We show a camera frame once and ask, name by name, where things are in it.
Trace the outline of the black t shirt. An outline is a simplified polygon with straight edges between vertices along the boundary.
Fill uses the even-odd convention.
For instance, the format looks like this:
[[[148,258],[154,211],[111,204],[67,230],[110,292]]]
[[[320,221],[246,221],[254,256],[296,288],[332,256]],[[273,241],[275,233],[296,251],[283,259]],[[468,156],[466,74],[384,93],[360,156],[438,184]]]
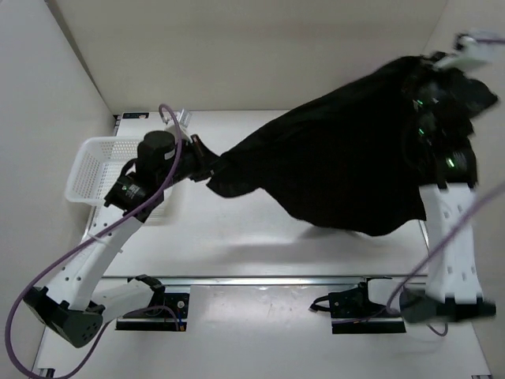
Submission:
[[[224,198],[264,190],[295,219],[370,236],[424,220],[421,180],[402,152],[414,116],[404,85],[422,58],[397,58],[271,120],[219,157],[208,188]]]

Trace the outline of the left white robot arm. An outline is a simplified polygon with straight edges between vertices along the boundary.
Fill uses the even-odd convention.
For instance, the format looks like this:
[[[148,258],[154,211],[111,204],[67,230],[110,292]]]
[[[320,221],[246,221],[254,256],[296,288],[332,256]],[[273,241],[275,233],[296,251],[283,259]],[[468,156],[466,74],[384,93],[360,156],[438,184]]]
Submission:
[[[186,178],[195,182],[209,178],[217,157],[196,134],[177,141],[167,131],[147,133],[137,145],[136,157],[125,163],[105,196],[105,209],[88,232],[85,247],[46,286],[30,287],[24,303],[77,348],[90,343],[102,326],[116,318],[160,312],[165,289],[153,277],[134,276],[107,291],[95,288],[125,243],[163,203],[164,190]]]

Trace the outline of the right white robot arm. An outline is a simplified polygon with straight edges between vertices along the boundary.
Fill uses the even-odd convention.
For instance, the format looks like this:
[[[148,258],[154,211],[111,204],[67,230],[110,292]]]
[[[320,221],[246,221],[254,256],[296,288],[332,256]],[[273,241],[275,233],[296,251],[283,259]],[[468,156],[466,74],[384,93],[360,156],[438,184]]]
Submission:
[[[477,200],[477,157],[470,144],[472,118],[493,107],[497,96],[467,77],[488,63],[483,54],[436,52],[406,82],[416,116],[404,133],[402,152],[421,180],[428,235],[425,288],[400,284],[387,306],[410,324],[459,323],[496,315],[478,279],[472,215]]]

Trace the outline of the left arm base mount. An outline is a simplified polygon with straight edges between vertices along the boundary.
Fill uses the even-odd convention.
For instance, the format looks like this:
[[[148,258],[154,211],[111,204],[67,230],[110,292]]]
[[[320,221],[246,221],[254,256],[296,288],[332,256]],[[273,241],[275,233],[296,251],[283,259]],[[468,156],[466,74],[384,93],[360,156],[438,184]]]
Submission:
[[[185,332],[189,314],[189,289],[167,290],[159,280],[147,276],[129,277],[127,283],[141,279],[155,288],[147,310],[128,313],[116,320],[118,331],[134,332]]]

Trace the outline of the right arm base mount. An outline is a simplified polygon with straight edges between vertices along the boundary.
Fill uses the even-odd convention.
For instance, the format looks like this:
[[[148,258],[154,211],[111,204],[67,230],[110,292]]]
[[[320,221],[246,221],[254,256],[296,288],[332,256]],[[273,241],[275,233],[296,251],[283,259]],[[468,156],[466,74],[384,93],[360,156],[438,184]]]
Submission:
[[[384,306],[369,300],[367,284],[367,281],[361,281],[350,289],[329,292],[316,298],[309,310],[330,315],[333,335],[406,333],[401,317],[388,313]]]

